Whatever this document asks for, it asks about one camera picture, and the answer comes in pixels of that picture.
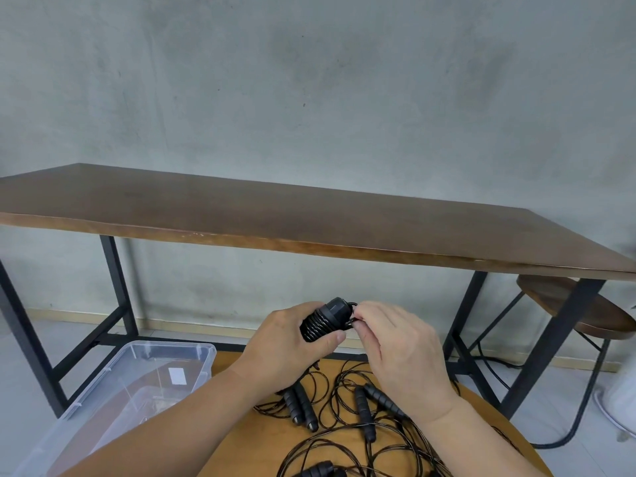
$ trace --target table top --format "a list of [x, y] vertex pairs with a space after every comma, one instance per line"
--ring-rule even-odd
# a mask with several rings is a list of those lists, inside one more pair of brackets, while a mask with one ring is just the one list
[[[231, 352], [217, 353], [212, 373], [218, 374], [227, 368], [240, 354]], [[321, 360], [320, 369], [333, 383], [334, 378], [340, 372], [343, 365], [341, 360]], [[348, 363], [347, 368], [351, 367], [355, 362]], [[326, 389], [326, 383], [322, 378], [316, 378], [319, 385], [318, 393], [322, 395]], [[309, 378], [303, 380], [303, 384], [310, 396], [313, 393], [312, 382]], [[545, 473], [546, 476], [552, 476], [550, 470], [545, 465], [532, 445], [514, 428], [503, 415], [501, 415], [493, 406], [487, 403], [480, 396], [471, 392], [469, 389], [460, 385], [461, 396], [468, 401], [475, 410], [490, 425], [494, 425], [502, 431], [521, 451], [523, 456], [527, 458], [537, 469]], [[351, 406], [354, 406], [352, 394], [342, 392], [341, 396]], [[322, 403], [314, 406], [316, 413], [322, 407]], [[352, 415], [345, 416], [346, 412], [341, 412], [341, 417], [346, 421]], [[378, 429], [378, 439], [373, 444], [375, 450], [381, 449], [393, 443], [403, 443], [404, 441], [392, 433], [388, 433]], [[203, 467], [199, 477], [211, 477], [217, 475], [276, 475], [283, 459], [288, 452], [298, 444], [309, 437], [309, 432], [305, 427], [297, 427], [288, 419], [281, 420], [278, 418], [265, 417], [259, 415], [255, 411], [249, 412], [243, 419], [234, 426], [232, 431], [227, 435], [225, 440], [221, 442], [218, 449], [214, 452], [208, 463]], [[354, 452], [354, 454], [364, 461], [364, 438], [362, 433], [357, 429], [341, 431], [328, 436], [330, 440], [341, 443], [346, 448]], [[332, 460], [335, 464], [350, 465], [350, 460], [340, 452], [334, 451], [333, 448], [313, 449], [307, 459], [308, 465], [313, 465], [321, 460]], [[286, 473], [287, 476], [295, 475], [299, 471], [300, 461], [295, 462]], [[414, 475], [415, 459], [407, 452], [390, 451], [376, 461], [376, 468], [390, 475]]]
[[89, 164], [1, 178], [0, 224], [636, 281], [636, 261], [527, 209]]

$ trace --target concrete wall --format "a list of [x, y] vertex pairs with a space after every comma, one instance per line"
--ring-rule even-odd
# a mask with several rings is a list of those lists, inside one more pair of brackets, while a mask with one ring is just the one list
[[[84, 161], [514, 205], [636, 257], [634, 19], [636, 0], [0, 0], [0, 175]], [[98, 238], [0, 241], [26, 306], [112, 310]], [[471, 276], [130, 249], [147, 316], [244, 328], [340, 295], [445, 333]], [[515, 294], [490, 277], [468, 331]], [[486, 347], [527, 350], [545, 322], [522, 301]], [[561, 354], [594, 357], [579, 340]]]

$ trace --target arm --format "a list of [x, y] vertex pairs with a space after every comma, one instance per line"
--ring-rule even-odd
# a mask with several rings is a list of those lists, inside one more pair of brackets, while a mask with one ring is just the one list
[[259, 400], [287, 388], [345, 339], [336, 331], [308, 344], [302, 320], [323, 303], [271, 313], [227, 370], [173, 407], [86, 457], [63, 475], [195, 476]]
[[540, 477], [452, 389], [435, 330], [403, 308], [365, 301], [354, 328], [384, 392], [419, 426], [455, 477]]

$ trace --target clear plastic container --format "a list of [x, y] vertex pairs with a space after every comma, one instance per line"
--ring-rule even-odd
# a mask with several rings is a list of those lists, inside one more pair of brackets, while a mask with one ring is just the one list
[[117, 352], [18, 467], [54, 477], [186, 398], [212, 376], [205, 343], [132, 342]]

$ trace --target white label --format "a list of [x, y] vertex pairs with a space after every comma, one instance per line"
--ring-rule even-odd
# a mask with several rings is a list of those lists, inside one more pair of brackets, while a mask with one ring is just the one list
[[168, 368], [173, 385], [187, 385], [186, 372], [183, 368]]

